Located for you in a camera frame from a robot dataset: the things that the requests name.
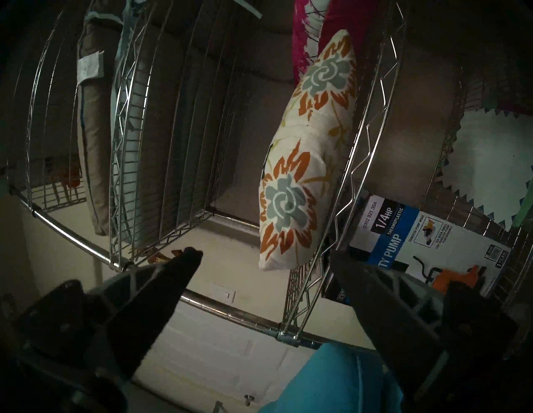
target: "white tag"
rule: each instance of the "white tag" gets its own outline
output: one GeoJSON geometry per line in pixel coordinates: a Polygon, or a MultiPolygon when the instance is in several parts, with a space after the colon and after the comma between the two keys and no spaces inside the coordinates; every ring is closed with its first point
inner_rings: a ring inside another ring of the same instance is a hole
{"type": "Polygon", "coordinates": [[[78,84],[98,77],[103,77],[103,52],[96,52],[78,60],[78,84]]]}

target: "brown cushion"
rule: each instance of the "brown cushion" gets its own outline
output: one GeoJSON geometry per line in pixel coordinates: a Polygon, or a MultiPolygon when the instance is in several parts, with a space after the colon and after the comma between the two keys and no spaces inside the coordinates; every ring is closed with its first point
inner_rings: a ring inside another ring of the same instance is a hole
{"type": "Polygon", "coordinates": [[[78,87],[79,157],[87,205],[98,235],[109,234],[110,101],[119,40],[119,31],[88,21],[78,46],[79,58],[104,52],[103,77],[87,79],[78,87]]]}

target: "blue fabric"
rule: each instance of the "blue fabric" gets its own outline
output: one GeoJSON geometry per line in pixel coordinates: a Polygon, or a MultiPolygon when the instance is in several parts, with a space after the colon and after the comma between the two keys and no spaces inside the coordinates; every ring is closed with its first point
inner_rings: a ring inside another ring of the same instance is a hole
{"type": "Polygon", "coordinates": [[[378,413],[381,359],[342,344],[326,343],[260,413],[378,413]]]}

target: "product box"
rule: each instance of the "product box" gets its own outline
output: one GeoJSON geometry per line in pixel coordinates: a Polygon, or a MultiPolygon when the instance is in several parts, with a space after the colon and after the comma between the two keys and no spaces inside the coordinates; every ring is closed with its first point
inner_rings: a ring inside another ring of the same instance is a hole
{"type": "MultiPolygon", "coordinates": [[[[437,289],[452,275],[482,296],[498,277],[510,250],[461,226],[375,195],[362,210],[348,247],[359,261],[403,271],[437,289]]],[[[349,304],[335,277],[324,297],[349,304]]]]}

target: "floral pillow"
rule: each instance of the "floral pillow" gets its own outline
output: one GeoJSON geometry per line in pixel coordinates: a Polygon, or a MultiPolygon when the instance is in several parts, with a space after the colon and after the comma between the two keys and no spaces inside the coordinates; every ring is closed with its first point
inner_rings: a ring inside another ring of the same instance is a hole
{"type": "Polygon", "coordinates": [[[337,32],[294,91],[259,186],[262,270],[292,269],[316,250],[349,151],[356,58],[337,32]]]}

